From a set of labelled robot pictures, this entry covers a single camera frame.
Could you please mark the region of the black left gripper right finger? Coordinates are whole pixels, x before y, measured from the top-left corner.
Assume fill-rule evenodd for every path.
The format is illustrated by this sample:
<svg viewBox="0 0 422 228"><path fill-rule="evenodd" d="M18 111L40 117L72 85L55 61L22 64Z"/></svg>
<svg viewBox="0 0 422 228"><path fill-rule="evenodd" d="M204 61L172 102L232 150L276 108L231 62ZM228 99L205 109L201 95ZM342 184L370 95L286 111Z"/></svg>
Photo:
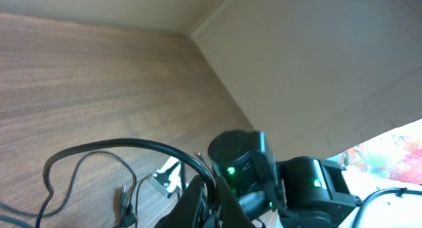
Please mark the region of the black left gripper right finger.
<svg viewBox="0 0 422 228"><path fill-rule="evenodd" d="M223 228L255 228L221 176L216 177L216 205L220 209L219 220Z"/></svg>

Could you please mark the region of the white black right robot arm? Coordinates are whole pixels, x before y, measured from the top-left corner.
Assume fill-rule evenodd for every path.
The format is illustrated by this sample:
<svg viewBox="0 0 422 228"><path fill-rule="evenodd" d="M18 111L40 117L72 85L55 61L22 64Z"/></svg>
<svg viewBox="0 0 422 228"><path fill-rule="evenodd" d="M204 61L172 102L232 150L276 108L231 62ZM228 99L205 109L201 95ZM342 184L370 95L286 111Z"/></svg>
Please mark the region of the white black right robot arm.
<svg viewBox="0 0 422 228"><path fill-rule="evenodd" d="M266 212L276 212L282 227L339 227L352 212L358 227L375 199L393 194L419 196L406 187L384 188L365 199L353 195L333 161L300 156L277 161L259 130L229 130L208 146L216 180L217 227L253 227Z"/></svg>

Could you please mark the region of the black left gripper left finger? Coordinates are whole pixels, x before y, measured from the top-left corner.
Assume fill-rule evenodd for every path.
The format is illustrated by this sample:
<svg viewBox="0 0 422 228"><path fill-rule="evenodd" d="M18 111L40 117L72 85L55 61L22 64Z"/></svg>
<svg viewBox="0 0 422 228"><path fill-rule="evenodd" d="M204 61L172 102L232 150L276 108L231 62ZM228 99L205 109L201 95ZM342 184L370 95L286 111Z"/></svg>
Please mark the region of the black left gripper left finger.
<svg viewBox="0 0 422 228"><path fill-rule="evenodd" d="M205 188L202 177L193 177L174 209L154 228L201 228L205 220Z"/></svg>

